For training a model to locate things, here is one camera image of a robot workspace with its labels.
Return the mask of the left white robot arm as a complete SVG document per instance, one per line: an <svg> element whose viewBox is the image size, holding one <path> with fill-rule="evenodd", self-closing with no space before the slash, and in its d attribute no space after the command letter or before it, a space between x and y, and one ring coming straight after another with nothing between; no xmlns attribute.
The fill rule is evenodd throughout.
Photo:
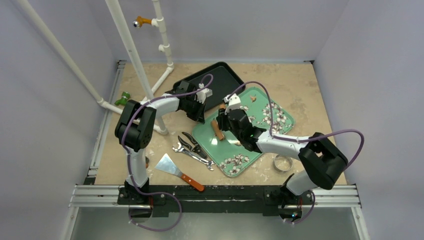
<svg viewBox="0 0 424 240"><path fill-rule="evenodd" d="M188 81L180 84L163 95L146 101L129 100L115 127L114 135L126 155L127 177L125 186L131 186L129 197L138 205L146 203L149 196L149 177L146 168L145 149L154 131L155 121L163 115L184 111L195 122L205 122L205 106L213 92L209 85L214 77L209 74L208 83L195 85Z"/></svg>

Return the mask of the wooden dough roller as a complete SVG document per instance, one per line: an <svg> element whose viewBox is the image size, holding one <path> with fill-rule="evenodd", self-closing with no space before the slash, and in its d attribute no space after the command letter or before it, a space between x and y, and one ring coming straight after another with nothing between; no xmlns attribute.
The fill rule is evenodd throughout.
<svg viewBox="0 0 424 240"><path fill-rule="evenodd" d="M215 117L214 120L212 120L210 122L211 127L214 131L215 136L217 137L217 139L221 142L223 141L226 137L223 134L223 132L221 131L221 129L219 128L219 121L218 121L218 117L220 116L220 112L225 111L226 109L226 105L225 104L220 104L219 108L218 108L218 115Z"/></svg>

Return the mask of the black plastic tray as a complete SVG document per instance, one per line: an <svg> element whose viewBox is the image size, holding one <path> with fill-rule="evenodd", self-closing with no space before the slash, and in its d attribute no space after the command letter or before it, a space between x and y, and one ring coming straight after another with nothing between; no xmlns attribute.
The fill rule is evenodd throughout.
<svg viewBox="0 0 424 240"><path fill-rule="evenodd" d="M205 102L205 111L208 111L221 104L225 96L232 93L235 89L244 83L243 80L226 62L220 61L175 82L172 86L172 89L178 87L182 80L198 85L201 79L207 74L213 75L213 82L208 87L212 90L212 96L208 97Z"/></svg>

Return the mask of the green floral tray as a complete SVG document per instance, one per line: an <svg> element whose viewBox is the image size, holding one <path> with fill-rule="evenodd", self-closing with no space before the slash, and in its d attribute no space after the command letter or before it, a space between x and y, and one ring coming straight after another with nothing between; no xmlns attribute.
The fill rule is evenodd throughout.
<svg viewBox="0 0 424 240"><path fill-rule="evenodd" d="M259 138L283 135L295 125L294 118L274 102L267 91L250 87L240 103L219 109L192 130L194 139L228 177L236 177L260 155Z"/></svg>

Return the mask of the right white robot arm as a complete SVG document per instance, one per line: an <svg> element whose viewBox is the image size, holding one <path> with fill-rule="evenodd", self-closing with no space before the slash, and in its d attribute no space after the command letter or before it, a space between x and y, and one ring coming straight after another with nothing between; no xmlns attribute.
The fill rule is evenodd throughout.
<svg viewBox="0 0 424 240"><path fill-rule="evenodd" d="M242 109L218 110L221 131L231 132L250 152L273 153L301 162L304 170L289 177L280 196L288 204L314 188L331 190L348 165L345 155L322 133L295 137L271 135L269 130L253 126Z"/></svg>

